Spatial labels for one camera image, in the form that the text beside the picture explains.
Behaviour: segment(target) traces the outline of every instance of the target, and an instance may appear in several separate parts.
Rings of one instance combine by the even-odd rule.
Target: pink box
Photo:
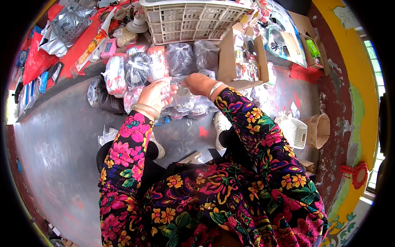
[[[103,59],[110,58],[117,49],[117,39],[109,39],[104,43],[102,54],[100,55]]]

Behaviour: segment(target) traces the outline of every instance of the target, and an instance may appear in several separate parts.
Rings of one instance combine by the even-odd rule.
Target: silver bracelet
[[[149,105],[142,104],[142,103],[134,103],[131,106],[131,109],[140,109],[143,111],[146,111],[148,113],[151,113],[154,116],[155,120],[158,120],[160,118],[160,113],[153,107],[150,107]]]
[[[219,82],[217,82],[216,84],[214,84],[214,86],[213,86],[213,88],[211,89],[210,94],[209,94],[209,100],[211,100],[211,96],[213,96],[214,91],[215,91],[220,85],[222,85],[222,84],[223,84],[222,81],[219,81]]]

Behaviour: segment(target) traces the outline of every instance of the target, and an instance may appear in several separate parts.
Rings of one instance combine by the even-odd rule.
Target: red ornament
[[[354,168],[345,166],[345,165],[341,165],[340,171],[342,173],[345,173],[345,174],[342,174],[343,177],[352,179],[352,184],[354,185],[354,188],[356,190],[361,188],[365,184],[366,179],[369,174],[368,167],[365,162],[360,162]]]

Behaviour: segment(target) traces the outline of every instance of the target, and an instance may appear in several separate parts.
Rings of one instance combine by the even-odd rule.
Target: floral print clothing
[[[318,246],[324,239],[324,204],[281,129],[231,87],[215,104],[257,171],[236,164],[231,155],[221,164],[177,164],[174,175],[138,200],[154,123],[132,111],[100,176],[103,246],[206,247],[220,228],[244,246]]]

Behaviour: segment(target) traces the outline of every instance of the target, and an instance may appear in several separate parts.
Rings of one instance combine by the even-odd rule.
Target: white plastic crate
[[[304,149],[307,140],[307,125],[294,118],[286,115],[276,117],[274,122],[282,129],[284,137],[291,147]]]
[[[222,40],[248,13],[244,4],[215,0],[140,0],[155,45],[194,40]]]

